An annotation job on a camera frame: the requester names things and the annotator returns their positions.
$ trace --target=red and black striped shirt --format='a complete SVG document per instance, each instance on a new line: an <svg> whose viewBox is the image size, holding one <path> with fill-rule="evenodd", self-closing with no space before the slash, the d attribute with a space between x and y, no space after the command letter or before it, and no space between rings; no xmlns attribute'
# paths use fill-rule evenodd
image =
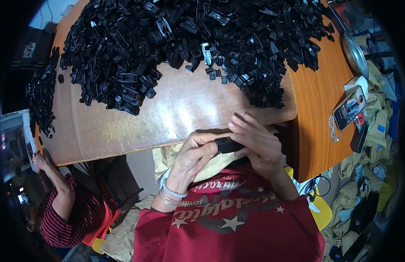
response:
<svg viewBox="0 0 405 262"><path fill-rule="evenodd" d="M46 193L39 206L41 235L54 247L74 247L79 244L87 233L93 229L93 221L99 216L104 204L92 191L77 185L71 175L65 177L75 192L75 201L68 222L65 222L51 205L57 196L57 189Z"/></svg>

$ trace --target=pile of black plastic parts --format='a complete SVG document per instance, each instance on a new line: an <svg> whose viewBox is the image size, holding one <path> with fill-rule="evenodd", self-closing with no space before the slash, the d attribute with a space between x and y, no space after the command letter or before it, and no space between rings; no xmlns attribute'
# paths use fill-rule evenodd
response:
<svg viewBox="0 0 405 262"><path fill-rule="evenodd" d="M281 108L284 60L294 71L298 64L317 70L320 47L310 38L334 41L324 12L313 0L91 0L60 66L73 66L81 103L97 100L133 115L156 95L157 64L178 69L184 60L191 72L204 61L210 80L235 83L256 107Z"/></svg>
<svg viewBox="0 0 405 262"><path fill-rule="evenodd" d="M53 98L55 89L55 80L58 58L60 49L53 47L50 63L44 72L35 71L32 75L31 82L28 83L26 95L29 99L29 128L32 137L35 137L35 123L38 124L39 131L47 137L53 138L50 129L55 133L51 122L55 119L53 112Z"/></svg>

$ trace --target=blue tape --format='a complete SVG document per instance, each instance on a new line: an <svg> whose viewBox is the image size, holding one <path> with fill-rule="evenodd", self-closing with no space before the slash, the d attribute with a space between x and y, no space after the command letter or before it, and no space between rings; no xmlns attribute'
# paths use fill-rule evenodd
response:
<svg viewBox="0 0 405 262"><path fill-rule="evenodd" d="M384 133L385 127L383 127L382 125L379 124L379 125L377 126L377 130L380 131L381 133Z"/></svg>

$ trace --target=fingernail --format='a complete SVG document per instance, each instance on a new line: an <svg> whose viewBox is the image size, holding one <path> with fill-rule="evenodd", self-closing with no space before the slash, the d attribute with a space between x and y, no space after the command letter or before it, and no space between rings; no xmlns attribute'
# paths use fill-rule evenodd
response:
<svg viewBox="0 0 405 262"><path fill-rule="evenodd" d="M218 151L218 145L216 143L212 143L210 145L210 153L215 154Z"/></svg>

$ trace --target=yellow chair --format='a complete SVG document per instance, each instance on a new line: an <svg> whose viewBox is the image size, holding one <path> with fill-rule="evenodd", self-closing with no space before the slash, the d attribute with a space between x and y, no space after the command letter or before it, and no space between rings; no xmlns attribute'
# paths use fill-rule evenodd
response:
<svg viewBox="0 0 405 262"><path fill-rule="evenodd" d="M100 249L101 246L104 244L104 242L105 242L105 239L95 238L94 243L93 243L93 245L92 245L92 249L93 249L96 253L99 253L99 254L103 255L104 253L103 253L101 250L99 250L99 249Z"/></svg>
<svg viewBox="0 0 405 262"><path fill-rule="evenodd" d="M284 170L287 172L289 177L293 176L294 170L290 166L286 166L284 168ZM319 231L321 231L329 224L329 222L332 219L333 213L332 213L332 210L329 207L329 205L326 203L326 201L321 196L320 197L316 196L313 203L317 207L317 209L320 210L320 213L316 213L311 209L310 209L310 212L313 215L317 228L319 228Z"/></svg>

